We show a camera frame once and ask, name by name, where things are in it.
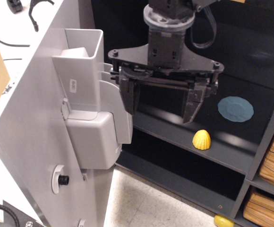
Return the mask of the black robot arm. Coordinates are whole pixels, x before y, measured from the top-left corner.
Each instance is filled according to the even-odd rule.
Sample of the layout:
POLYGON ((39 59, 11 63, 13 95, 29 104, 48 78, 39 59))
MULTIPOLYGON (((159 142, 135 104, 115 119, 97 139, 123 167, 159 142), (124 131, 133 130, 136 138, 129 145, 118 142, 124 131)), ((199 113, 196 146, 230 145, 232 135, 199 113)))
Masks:
POLYGON ((211 4, 210 0, 151 0, 143 11, 149 27, 148 44, 109 51, 111 78, 119 86, 129 114, 137 110, 141 85, 183 90, 184 123, 193 121, 204 99, 216 93, 224 66, 185 45, 186 31, 197 12, 205 13, 216 33, 211 4))

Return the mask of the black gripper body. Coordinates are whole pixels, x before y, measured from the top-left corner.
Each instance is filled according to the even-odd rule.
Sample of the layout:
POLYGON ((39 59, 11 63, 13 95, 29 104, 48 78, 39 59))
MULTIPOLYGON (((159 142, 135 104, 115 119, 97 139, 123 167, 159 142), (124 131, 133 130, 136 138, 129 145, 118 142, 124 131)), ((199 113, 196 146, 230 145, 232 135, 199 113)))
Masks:
POLYGON ((216 94, 218 76, 224 66, 192 52, 185 45, 184 32, 149 31, 148 44, 108 53, 111 74, 119 84, 128 77, 139 84, 170 89, 193 89, 195 83, 206 85, 206 96, 216 94))

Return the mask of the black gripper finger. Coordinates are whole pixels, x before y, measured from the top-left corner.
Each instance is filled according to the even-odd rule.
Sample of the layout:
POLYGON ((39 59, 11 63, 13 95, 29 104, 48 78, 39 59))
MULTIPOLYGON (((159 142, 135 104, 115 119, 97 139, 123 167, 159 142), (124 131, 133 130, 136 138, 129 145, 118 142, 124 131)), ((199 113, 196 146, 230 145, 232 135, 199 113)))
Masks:
POLYGON ((134 79, 120 77, 119 87, 125 110, 134 115, 139 104, 140 84, 134 79))
POLYGON ((195 83, 193 89, 188 89, 184 94, 182 119, 183 123, 192 122, 198 113, 206 96, 206 85, 195 83))

